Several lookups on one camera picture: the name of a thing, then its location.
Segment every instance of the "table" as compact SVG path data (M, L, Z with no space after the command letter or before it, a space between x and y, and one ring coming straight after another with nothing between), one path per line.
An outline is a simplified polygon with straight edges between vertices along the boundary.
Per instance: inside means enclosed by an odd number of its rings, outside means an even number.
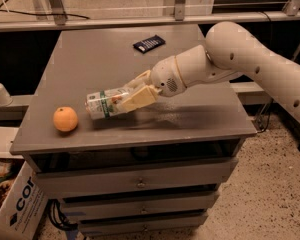
M141 54L132 44L159 35ZM110 119L92 121L89 93L123 86L158 61L202 44L196 25L62 32L10 152L87 236L200 225L217 188L256 130L229 83L200 85ZM78 127L60 133L60 106Z

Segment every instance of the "floor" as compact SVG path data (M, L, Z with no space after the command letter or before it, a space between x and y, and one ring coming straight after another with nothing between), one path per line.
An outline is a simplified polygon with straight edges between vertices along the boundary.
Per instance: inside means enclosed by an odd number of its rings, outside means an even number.
M112 7L123 2L127 7L141 6L156 0L68 0L68 6L97 8L103 1ZM13 9L31 8L31 0L10 0ZM35 20L33 16L14 17L0 14L0 21ZM209 210L206 222L198 228L183 228L128 235L98 237L100 240L260 240L300 239L300 152L298 142L284 126L277 113L272 113L268 130L246 140L238 153L239 164L229 180L222 184L221 196ZM82 240L79 233L66 236L54 228L46 214L38 227L35 240Z

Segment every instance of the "orange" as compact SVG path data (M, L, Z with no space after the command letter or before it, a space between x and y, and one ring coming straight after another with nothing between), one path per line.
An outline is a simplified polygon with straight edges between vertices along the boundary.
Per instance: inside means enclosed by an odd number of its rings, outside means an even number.
M71 107L59 107L53 114L54 126L62 132L70 132L78 125L77 113Z

